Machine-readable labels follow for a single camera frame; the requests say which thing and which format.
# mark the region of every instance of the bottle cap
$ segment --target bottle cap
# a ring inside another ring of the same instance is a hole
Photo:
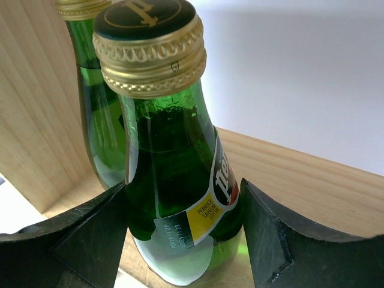
[[[126,0],[94,22],[93,44],[106,83],[149,99],[181,92],[203,74],[203,23],[186,0]]]
[[[110,0],[56,0],[57,12],[66,21],[92,19],[111,6]]]

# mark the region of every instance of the bottle label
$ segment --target bottle label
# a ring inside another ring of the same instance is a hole
[[[204,240],[238,200],[238,185],[217,137],[206,194],[188,209],[154,222],[159,236],[172,249],[190,248]]]

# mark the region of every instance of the wooden surface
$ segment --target wooden surface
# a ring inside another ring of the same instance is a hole
[[[70,37],[53,0],[1,0],[0,27],[0,173],[44,211],[91,169]]]
[[[329,227],[366,237],[384,234],[384,177],[227,130],[219,133],[238,181],[246,178],[280,203]],[[90,173],[45,215],[52,217],[101,192]],[[244,248],[244,236],[241,245]],[[121,269],[150,288],[171,287],[148,269],[129,233]],[[238,253],[214,287],[254,287],[248,256]]]

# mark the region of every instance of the green glass bottle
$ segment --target green glass bottle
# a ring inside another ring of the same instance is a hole
[[[105,83],[92,45],[94,18],[111,4],[110,0],[56,0],[75,52],[88,158],[105,189],[124,180],[126,147],[119,98]]]
[[[203,25],[185,0],[126,0],[94,23],[106,83],[127,131],[127,217],[149,267],[175,286],[208,287],[237,253],[236,179],[206,109]]]

